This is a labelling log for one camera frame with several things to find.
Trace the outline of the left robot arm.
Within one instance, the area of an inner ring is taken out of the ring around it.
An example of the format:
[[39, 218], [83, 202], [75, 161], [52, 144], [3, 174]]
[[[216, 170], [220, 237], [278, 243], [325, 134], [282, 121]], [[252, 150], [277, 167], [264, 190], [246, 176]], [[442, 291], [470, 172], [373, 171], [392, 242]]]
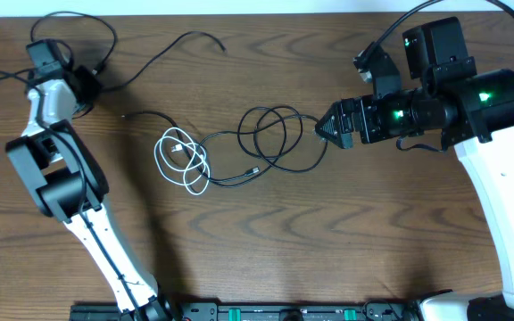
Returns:
[[161, 292], [111, 215], [104, 172], [71, 125], [102, 85], [87, 68], [75, 67], [64, 47], [54, 39], [27, 45], [34, 64], [25, 80], [29, 121], [5, 152], [40, 212], [79, 239], [115, 295], [114, 306], [83, 307], [74, 317], [179, 320], [181, 311]]

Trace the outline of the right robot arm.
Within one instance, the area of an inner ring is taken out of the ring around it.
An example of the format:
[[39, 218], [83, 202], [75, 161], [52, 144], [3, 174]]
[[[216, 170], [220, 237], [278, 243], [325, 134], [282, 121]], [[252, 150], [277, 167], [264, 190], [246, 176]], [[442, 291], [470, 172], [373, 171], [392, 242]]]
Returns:
[[440, 292], [417, 300], [409, 320], [514, 320], [514, 71], [478, 73], [461, 25], [451, 17], [403, 34], [410, 74], [419, 88], [402, 88], [389, 55], [359, 66], [371, 95], [331, 105], [316, 134], [342, 149], [352, 134], [364, 144], [428, 130], [441, 133], [441, 150], [453, 148], [477, 192], [497, 252], [502, 289], [489, 294]]

